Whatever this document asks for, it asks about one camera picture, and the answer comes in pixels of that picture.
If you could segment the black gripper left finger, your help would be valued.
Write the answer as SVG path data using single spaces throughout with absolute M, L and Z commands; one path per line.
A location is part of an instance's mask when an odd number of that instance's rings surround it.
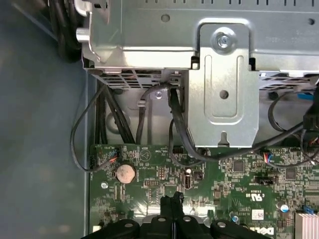
M 172 197 L 160 199 L 160 214 L 145 217 L 141 225 L 132 219 L 109 224 L 91 234 L 87 239 L 170 239 L 172 230 Z

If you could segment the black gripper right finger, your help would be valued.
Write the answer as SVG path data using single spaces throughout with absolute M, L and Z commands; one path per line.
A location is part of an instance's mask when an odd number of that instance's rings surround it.
M 251 232 L 236 223 L 214 220 L 209 227 L 183 212 L 184 195 L 176 191 L 171 198 L 172 220 L 178 239 L 249 239 Z

